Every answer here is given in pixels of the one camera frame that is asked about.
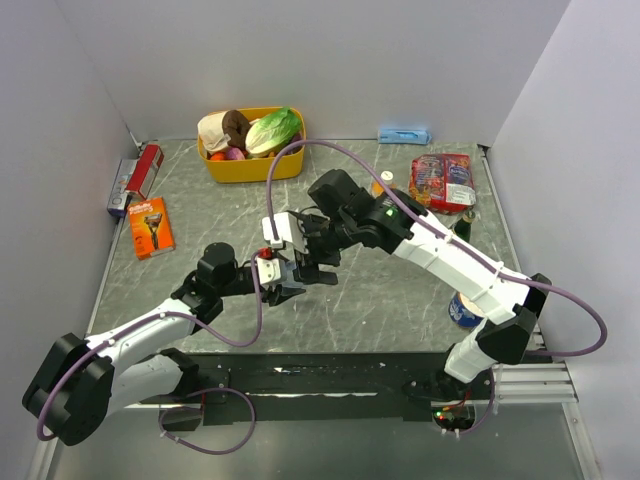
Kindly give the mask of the orange drink bottle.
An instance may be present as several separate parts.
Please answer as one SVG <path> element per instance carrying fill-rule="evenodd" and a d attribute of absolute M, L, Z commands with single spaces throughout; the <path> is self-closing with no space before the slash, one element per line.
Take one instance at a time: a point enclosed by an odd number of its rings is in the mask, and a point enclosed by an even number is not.
<path fill-rule="evenodd" d="M 385 192 L 386 188 L 395 189 L 397 187 L 397 184 L 395 182 L 395 177 L 394 177 L 394 181 L 393 181 L 393 183 L 391 185 L 386 185 L 382 181 L 382 179 L 380 177 L 380 174 L 378 175 L 378 179 L 377 180 L 373 180 L 373 182 L 372 182 L 371 194 L 372 194 L 373 197 L 379 197 L 380 195 L 382 195 Z"/>

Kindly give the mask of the white bottle cap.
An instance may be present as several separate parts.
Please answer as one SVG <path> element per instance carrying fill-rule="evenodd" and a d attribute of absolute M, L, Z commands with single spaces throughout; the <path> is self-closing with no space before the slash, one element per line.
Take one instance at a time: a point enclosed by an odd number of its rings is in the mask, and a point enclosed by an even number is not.
<path fill-rule="evenodd" d="M 394 181 L 394 175 L 391 171 L 383 171 L 380 177 L 386 185 L 391 185 Z"/>

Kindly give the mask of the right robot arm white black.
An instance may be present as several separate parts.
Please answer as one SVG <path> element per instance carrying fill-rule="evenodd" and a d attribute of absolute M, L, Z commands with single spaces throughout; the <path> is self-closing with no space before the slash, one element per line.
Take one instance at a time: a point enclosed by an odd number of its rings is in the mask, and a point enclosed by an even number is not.
<path fill-rule="evenodd" d="M 444 396 L 461 397 L 495 364 L 521 363 L 547 297 L 532 279 L 472 247 L 399 190 L 374 197 L 332 169 L 308 195 L 320 210 L 301 218 L 308 263 L 336 266 L 341 252 L 356 245 L 380 249 L 436 276 L 481 310 L 480 324 L 450 348 L 437 374 Z"/>

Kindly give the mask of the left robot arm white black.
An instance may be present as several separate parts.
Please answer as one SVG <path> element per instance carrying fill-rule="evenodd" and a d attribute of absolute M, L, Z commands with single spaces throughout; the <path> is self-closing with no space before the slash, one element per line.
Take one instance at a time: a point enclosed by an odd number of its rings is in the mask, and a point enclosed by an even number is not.
<path fill-rule="evenodd" d="M 201 330 L 212 333 L 226 297 L 252 294 L 257 305 L 275 306 L 303 293 L 300 269 L 309 250 L 296 247 L 287 259 L 287 246 L 262 248 L 241 264 L 229 244 L 213 243 L 180 287 L 150 312 L 85 339 L 72 333 L 58 338 L 22 398 L 37 420 L 38 439 L 73 446 L 131 404 L 159 395 L 191 399 L 197 368 L 167 344 Z"/>

